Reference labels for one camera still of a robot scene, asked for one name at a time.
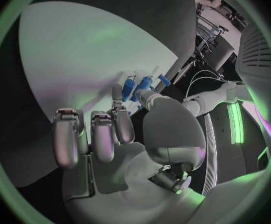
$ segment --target blue object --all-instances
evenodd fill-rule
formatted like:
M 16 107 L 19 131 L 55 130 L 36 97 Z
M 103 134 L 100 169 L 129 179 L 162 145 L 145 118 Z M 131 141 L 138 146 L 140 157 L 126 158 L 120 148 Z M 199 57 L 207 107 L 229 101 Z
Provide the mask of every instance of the blue object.
M 135 83 L 133 80 L 131 79 L 127 79 L 125 81 L 124 87 L 123 87 L 123 91 L 122 91 L 122 97 L 123 97 L 123 102 L 126 102 L 133 87 L 134 87 Z
M 132 97 L 131 97 L 131 101 L 137 102 L 138 99 L 137 99 L 136 96 L 135 96 L 135 92 L 136 92 L 138 89 L 143 89 L 143 90 L 148 89 L 148 88 L 151 86 L 152 82 L 153 82 L 153 81 L 152 81 L 152 78 L 151 78 L 151 77 L 144 77 L 144 78 L 142 79 L 142 81 L 140 82 L 140 84 L 135 88 L 135 90 L 134 90 L 134 92 L 133 92 L 133 95 L 132 95 Z
M 158 77 L 166 86 L 169 86 L 171 84 L 171 82 L 169 81 L 169 79 L 167 79 L 164 75 L 160 75 Z

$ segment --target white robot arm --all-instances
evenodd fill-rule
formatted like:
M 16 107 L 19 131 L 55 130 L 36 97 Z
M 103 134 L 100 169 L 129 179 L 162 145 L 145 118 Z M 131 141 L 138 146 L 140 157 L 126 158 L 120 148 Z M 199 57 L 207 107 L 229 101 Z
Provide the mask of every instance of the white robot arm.
M 215 91 L 201 92 L 185 98 L 182 105 L 197 117 L 210 112 L 221 102 L 234 103 L 237 100 L 252 101 L 245 85 L 227 82 Z

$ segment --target green led light strip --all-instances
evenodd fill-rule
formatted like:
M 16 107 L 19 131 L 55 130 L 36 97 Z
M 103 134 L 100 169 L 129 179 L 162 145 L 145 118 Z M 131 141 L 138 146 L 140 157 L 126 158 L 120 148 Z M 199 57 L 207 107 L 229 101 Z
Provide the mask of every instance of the green led light strip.
M 244 142 L 243 122 L 241 110 L 238 103 L 228 105 L 228 114 L 231 125 L 232 144 Z

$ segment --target ventilation grille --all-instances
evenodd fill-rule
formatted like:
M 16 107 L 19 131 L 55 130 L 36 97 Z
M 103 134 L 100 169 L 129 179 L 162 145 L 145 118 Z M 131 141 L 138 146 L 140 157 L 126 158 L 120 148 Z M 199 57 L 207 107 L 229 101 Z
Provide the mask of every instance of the ventilation grille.
M 243 31 L 239 53 L 242 72 L 271 78 L 271 51 L 265 38 L 256 28 Z

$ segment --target white curved panel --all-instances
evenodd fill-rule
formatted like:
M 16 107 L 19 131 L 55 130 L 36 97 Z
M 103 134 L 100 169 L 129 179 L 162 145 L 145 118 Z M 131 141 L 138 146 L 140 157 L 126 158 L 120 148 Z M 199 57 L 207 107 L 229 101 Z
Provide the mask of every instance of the white curved panel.
M 52 120 L 61 107 L 90 112 L 111 107 L 110 90 L 123 71 L 165 74 L 176 55 L 134 24 L 107 11 L 72 2 L 29 5 L 21 14 L 19 47 L 38 103 Z

